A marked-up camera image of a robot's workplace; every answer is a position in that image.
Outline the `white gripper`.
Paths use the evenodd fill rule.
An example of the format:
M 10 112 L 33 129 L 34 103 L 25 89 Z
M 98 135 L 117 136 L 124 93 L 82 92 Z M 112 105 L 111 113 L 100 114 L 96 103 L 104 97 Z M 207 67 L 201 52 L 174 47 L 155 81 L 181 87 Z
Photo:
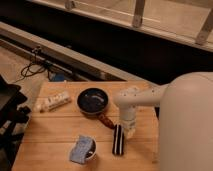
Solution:
M 124 138 L 131 139 L 135 133 L 136 109 L 134 107 L 120 108 L 119 119 L 123 126 Z

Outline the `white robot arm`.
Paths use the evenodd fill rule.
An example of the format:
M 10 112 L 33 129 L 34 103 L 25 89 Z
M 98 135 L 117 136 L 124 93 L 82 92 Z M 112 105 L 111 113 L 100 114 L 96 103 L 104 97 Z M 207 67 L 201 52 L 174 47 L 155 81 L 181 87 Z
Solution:
M 213 72 L 193 72 L 141 91 L 116 93 L 120 123 L 133 136 L 138 106 L 159 111 L 159 171 L 213 171 Z

